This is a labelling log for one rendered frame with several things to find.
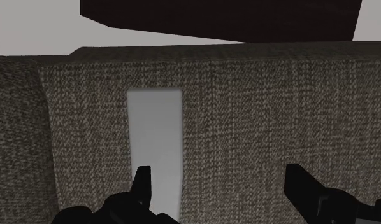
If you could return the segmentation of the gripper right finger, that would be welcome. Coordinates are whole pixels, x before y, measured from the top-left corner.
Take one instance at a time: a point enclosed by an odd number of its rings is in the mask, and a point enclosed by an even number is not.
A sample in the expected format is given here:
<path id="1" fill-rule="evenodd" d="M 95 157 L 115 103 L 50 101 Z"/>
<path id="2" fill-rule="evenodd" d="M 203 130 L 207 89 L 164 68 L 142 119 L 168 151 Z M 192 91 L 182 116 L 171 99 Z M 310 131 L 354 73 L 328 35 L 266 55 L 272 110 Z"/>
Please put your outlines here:
<path id="1" fill-rule="evenodd" d="M 381 224 L 381 198 L 367 205 L 321 184 L 299 164 L 287 164 L 284 194 L 307 224 Z"/>

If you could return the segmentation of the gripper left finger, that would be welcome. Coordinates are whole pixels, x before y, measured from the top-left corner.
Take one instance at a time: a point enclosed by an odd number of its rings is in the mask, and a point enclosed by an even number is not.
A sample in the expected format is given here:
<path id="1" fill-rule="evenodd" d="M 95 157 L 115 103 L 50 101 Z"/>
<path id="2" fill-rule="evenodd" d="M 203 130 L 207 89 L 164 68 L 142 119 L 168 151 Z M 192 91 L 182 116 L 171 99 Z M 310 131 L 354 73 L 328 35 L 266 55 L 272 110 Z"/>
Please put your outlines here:
<path id="1" fill-rule="evenodd" d="M 151 198 L 151 167 L 139 166 L 129 192 L 110 195 L 95 212 L 85 206 L 65 208 L 51 224 L 180 224 L 166 213 L 154 214 Z"/>

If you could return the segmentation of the white flat rectangular object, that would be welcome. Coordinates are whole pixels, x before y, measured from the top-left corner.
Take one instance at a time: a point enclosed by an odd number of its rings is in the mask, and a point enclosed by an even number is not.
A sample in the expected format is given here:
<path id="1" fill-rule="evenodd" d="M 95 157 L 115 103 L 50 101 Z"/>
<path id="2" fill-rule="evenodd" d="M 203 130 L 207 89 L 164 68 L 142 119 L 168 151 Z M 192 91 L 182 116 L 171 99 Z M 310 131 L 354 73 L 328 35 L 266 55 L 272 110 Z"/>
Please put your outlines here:
<path id="1" fill-rule="evenodd" d="M 132 168 L 151 166 L 150 210 L 178 221 L 183 179 L 182 91 L 128 90 L 127 114 Z"/>

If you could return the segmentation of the grey-brown woven fabric sofa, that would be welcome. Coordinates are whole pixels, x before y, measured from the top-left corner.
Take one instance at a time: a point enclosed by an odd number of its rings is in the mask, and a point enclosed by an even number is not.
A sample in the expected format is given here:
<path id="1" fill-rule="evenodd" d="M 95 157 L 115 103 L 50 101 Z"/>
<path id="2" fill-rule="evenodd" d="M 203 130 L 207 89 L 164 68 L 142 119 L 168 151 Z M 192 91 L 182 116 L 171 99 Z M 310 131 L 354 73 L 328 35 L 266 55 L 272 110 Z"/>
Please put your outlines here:
<path id="1" fill-rule="evenodd" d="M 180 224 L 306 224 L 288 163 L 381 198 L 381 41 L 81 47 L 0 56 L 0 224 L 130 189 L 135 88 L 182 92 Z"/>

